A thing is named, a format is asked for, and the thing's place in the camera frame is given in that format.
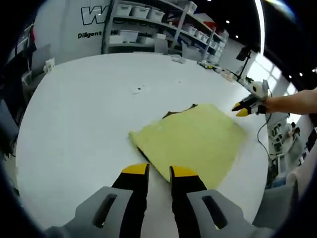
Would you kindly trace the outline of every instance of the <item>ceiling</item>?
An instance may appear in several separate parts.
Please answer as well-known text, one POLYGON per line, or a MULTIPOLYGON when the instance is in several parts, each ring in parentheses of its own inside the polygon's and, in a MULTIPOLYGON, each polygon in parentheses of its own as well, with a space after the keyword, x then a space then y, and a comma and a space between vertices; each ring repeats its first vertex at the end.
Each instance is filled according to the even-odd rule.
MULTIPOLYGON (((193 0, 199 12, 224 27, 231 38, 260 50, 260 24, 254 0, 193 0)), ((317 21, 313 0, 285 0, 295 18, 291 21, 272 4, 261 0, 264 10, 264 55, 278 66, 298 90, 317 87, 317 21)))

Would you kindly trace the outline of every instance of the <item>cable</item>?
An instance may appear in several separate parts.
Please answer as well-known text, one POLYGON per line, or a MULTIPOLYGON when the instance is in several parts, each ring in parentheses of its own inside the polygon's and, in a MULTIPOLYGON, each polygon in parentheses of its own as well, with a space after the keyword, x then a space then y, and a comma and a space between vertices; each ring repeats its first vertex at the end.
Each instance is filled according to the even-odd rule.
POLYGON ((258 142, 259 142, 259 143, 263 146, 263 148, 265 149, 268 158, 269 158, 269 153, 268 153, 266 147, 265 147, 265 146, 263 145, 263 143, 260 141, 260 139, 259 139, 259 133, 260 133, 260 131, 262 130, 262 128, 269 122, 269 120, 271 119, 271 116, 272 116, 272 114, 269 115, 267 121, 264 123, 263 126, 260 127, 260 129, 259 129, 259 131, 258 131, 258 134, 257 134, 258 142))

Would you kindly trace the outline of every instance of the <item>white storage bin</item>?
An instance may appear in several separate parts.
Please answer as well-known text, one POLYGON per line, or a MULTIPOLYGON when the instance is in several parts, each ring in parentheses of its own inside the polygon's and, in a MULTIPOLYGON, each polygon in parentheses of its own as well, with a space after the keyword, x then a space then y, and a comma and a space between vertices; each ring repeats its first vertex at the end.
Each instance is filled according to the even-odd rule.
POLYGON ((195 10, 197 9, 196 4, 194 4, 192 1, 187 1, 187 0, 177 1, 177 5, 179 5, 183 9, 185 9, 186 5, 188 4, 189 4, 188 13, 193 14, 195 10))
POLYGON ((147 46, 153 46, 155 39, 145 36, 139 37, 139 43, 147 45, 147 46))
POLYGON ((188 8, 188 13, 189 14, 194 14, 194 12, 197 9, 197 5, 194 4, 192 1, 189 3, 189 8, 188 8))
POLYGON ((123 37, 119 35, 109 36, 109 44, 120 44, 123 43, 123 37))
POLYGON ((203 34, 202 36, 202 41, 207 43, 207 40, 209 39, 209 36, 207 36, 206 34, 203 34))
POLYGON ((211 46, 212 48, 214 48, 215 50, 217 50, 218 47, 219 47, 219 44, 218 44, 217 42, 215 42, 215 41, 212 41, 211 44, 210 44, 210 46, 211 46))
POLYGON ((197 29, 190 24, 186 24, 183 26, 183 30, 187 31, 190 35, 195 35, 197 29))
POLYGON ((124 42, 136 42, 138 38, 138 31, 121 30, 120 36, 122 36, 124 42))
POLYGON ((195 36, 196 36, 197 39, 200 40, 200 39, 203 37, 203 32, 197 30, 197 31, 195 32, 195 36))
POLYGON ((130 15, 131 9, 132 9, 131 5, 118 4, 117 12, 115 13, 115 15, 128 16, 130 15))
POLYGON ((166 35, 165 34, 160 34, 160 33, 156 33, 153 35, 154 39, 162 39, 165 40, 166 39, 166 35))
POLYGON ((137 18, 147 18, 150 9, 142 6, 134 6, 131 14, 137 18))
POLYGON ((148 18, 152 21, 162 22, 162 18, 164 15, 165 15, 164 12, 151 9, 148 18))

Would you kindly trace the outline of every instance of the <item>window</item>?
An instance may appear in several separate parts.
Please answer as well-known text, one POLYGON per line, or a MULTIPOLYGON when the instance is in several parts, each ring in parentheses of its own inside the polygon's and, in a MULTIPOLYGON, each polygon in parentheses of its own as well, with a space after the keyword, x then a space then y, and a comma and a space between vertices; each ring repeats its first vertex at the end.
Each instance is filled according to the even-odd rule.
POLYGON ((249 78, 252 78, 254 81, 263 81, 269 77, 269 72, 267 72, 261 65, 257 62, 254 62, 247 74, 249 78))
POLYGON ((265 68, 267 71, 271 71, 273 68, 273 63, 269 61, 267 58, 261 55, 257 55, 256 62, 258 62, 263 68, 265 68))
POLYGON ((281 70, 264 56, 257 55, 247 76, 254 81, 267 80, 270 90, 273 91, 281 76, 281 70))
MULTIPOLYGON (((293 95, 294 93, 297 93, 297 89, 295 88, 295 86, 290 83, 286 89, 286 92, 284 93, 284 96, 288 96, 288 95, 293 95)), ((299 118, 301 118, 301 115, 297 115, 297 114, 291 114, 291 116, 286 120, 287 123, 297 123, 299 118)))
POLYGON ((281 76, 282 72, 280 71, 280 69, 278 67, 274 67, 273 71, 272 71, 272 76, 276 79, 279 79, 281 76))
POLYGON ((270 76, 267 80, 268 86, 269 88, 272 90, 273 88, 275 88, 277 81, 274 77, 270 76))

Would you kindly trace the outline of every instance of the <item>table surface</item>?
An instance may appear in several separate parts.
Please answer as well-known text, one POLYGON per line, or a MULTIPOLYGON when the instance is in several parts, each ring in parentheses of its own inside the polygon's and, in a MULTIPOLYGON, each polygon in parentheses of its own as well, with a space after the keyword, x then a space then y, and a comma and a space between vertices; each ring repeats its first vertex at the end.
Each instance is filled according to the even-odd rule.
MULTIPOLYGON (((145 162, 132 146, 129 131, 140 130, 167 111, 212 103, 248 133, 217 190, 252 222, 268 161, 257 141, 265 116, 238 118, 231 112, 247 95, 237 82, 194 61, 180 64, 158 54, 100 55, 57 65, 35 91, 21 124, 16 163, 22 205, 41 228, 65 224, 81 202, 111 186, 123 168, 145 162)), ((267 147, 266 128, 260 140, 267 147)), ((147 200, 142 237, 178 237, 169 184, 154 168, 147 200)))

